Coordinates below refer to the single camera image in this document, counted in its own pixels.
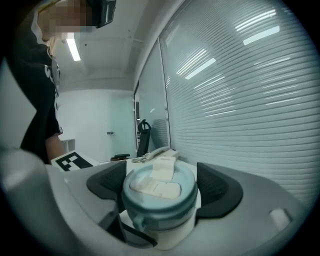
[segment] black chair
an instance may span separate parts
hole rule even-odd
[[[139,123],[138,131],[140,132],[140,144],[136,153],[137,158],[145,155],[148,152],[149,148],[151,126],[146,122],[146,119],[143,119]],[[130,154],[116,154],[111,158],[111,161],[126,160],[128,159],[128,157],[130,157]]]

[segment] person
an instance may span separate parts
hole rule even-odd
[[[7,63],[20,89],[36,109],[21,148],[45,164],[65,153],[57,121],[60,69],[55,45],[67,33],[103,27],[113,20],[115,0],[41,1],[16,28]]]

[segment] vr headset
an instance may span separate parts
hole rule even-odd
[[[92,26],[101,28],[114,20],[117,0],[86,0],[92,8]]]

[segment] white telephone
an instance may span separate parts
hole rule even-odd
[[[139,163],[139,162],[146,162],[146,161],[150,161],[152,160],[154,157],[158,156],[160,153],[162,157],[176,157],[178,158],[179,155],[179,151],[173,150],[168,146],[163,146],[160,148],[157,148],[156,150],[152,151],[151,153],[146,153],[144,156],[142,157],[138,157],[138,158],[134,158],[131,161],[133,163]]]

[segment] black t-shirt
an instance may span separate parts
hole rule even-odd
[[[36,109],[21,148],[36,154],[48,164],[46,139],[62,133],[56,118],[60,71],[55,58],[50,56],[47,45],[40,38],[37,19],[36,12],[30,13],[16,30],[7,62],[19,87]]]

